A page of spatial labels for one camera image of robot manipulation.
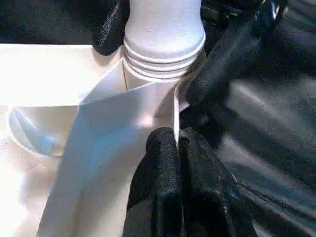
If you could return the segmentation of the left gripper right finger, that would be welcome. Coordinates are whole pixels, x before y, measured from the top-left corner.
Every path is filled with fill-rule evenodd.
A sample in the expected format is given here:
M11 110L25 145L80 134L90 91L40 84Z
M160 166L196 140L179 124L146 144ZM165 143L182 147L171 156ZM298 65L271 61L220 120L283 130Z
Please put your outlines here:
M192 128L179 137L184 225L189 237L255 237L237 181Z

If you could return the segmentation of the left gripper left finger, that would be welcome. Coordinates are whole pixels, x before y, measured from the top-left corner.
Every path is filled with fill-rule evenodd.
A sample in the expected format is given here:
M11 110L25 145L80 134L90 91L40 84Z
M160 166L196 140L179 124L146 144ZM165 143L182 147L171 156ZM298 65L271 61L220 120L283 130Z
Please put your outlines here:
M146 141L145 155L130 185L125 237L180 237L182 188L180 161L171 128L158 128Z

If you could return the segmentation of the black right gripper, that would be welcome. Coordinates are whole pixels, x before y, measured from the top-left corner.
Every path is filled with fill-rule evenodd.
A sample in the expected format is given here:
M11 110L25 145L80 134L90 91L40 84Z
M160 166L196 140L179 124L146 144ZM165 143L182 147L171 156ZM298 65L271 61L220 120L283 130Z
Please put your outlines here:
M185 99L190 105L199 104L215 88L255 62L262 40L283 19L288 3L287 0L202 1L203 20L226 30L186 90Z

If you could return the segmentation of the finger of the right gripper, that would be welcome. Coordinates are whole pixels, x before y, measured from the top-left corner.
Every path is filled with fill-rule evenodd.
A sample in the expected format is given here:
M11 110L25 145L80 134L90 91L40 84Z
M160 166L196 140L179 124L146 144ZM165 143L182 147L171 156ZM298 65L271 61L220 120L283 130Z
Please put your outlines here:
M122 44L129 18L128 0L95 0L92 46L101 55L110 55Z

